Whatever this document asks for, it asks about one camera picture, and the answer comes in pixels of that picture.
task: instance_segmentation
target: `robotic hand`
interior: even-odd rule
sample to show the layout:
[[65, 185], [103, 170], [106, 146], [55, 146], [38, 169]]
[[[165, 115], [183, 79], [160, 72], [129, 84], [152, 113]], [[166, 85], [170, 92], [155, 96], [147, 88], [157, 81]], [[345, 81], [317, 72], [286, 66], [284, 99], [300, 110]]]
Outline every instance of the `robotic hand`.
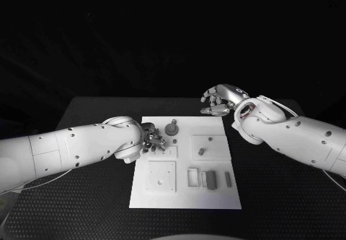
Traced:
[[[232, 127], [251, 144], [267, 142], [279, 153], [346, 177], [345, 129], [299, 116], [290, 108], [263, 95], [251, 98], [232, 85], [219, 84], [212, 87], [204, 93], [201, 101], [205, 102], [208, 97], [211, 107], [201, 112], [225, 116], [234, 110]], [[274, 103], [292, 113], [292, 118]]]
[[129, 164], [166, 142], [153, 123], [129, 116], [33, 136], [0, 140], [0, 195], [20, 185], [106, 160], [113, 154]]

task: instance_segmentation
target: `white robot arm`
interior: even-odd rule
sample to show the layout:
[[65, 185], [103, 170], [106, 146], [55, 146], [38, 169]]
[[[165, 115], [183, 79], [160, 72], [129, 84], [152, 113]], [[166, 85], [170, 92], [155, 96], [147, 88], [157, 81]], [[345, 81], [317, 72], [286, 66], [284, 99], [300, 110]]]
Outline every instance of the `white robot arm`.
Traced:
[[129, 116], [33, 136], [0, 140], [0, 194], [25, 183], [103, 161], [111, 154], [129, 164], [152, 145], [165, 151], [156, 127]]
[[232, 127], [242, 138], [255, 145], [267, 142], [270, 147], [302, 163], [346, 176], [346, 130], [297, 114], [274, 105], [274, 100], [251, 98], [238, 87], [219, 84], [202, 95], [209, 97], [211, 107], [205, 114], [225, 116], [234, 110]]

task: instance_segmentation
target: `black background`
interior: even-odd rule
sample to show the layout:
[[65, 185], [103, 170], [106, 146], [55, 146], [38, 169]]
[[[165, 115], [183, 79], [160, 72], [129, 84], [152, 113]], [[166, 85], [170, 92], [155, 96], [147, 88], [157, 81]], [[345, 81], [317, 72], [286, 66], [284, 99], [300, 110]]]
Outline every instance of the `black background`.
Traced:
[[[2, 14], [0, 118], [18, 135], [54, 131], [77, 96], [199, 98], [222, 83], [345, 126], [341, 1], [103, 9]], [[3, 137], [15, 129], [2, 121]]]

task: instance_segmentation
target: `textured mat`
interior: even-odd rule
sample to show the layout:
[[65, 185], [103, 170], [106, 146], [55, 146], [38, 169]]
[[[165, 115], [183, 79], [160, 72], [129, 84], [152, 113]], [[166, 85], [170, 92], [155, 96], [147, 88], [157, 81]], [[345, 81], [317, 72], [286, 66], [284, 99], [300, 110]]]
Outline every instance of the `textured mat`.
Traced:
[[[293, 100], [279, 100], [299, 115]], [[202, 116], [198, 98], [78, 97], [58, 125], [101, 123], [116, 116]], [[9, 215], [9, 239], [149, 240], [176, 234], [244, 239], [346, 239], [346, 192], [322, 170], [250, 144], [224, 117], [242, 210], [130, 209], [136, 163], [114, 156], [25, 190]], [[45, 183], [48, 176], [28, 187]]]

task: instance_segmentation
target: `table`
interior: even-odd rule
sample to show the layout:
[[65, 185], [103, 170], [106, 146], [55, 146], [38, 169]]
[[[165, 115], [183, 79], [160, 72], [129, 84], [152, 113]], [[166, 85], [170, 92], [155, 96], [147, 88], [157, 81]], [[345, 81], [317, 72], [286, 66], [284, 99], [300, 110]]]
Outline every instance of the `table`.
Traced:
[[[277, 101], [303, 115], [296, 101]], [[131, 116], [139, 122], [142, 116], [202, 116], [205, 107], [198, 98], [77, 97], [57, 130], [116, 116]], [[136, 163], [126, 164], [113, 156], [22, 192], [5, 224], [6, 237], [146, 240], [215, 234], [244, 239], [346, 239], [346, 192], [322, 170], [273, 151], [266, 143], [250, 144], [232, 122], [230, 114], [224, 128], [242, 210], [129, 208]]]

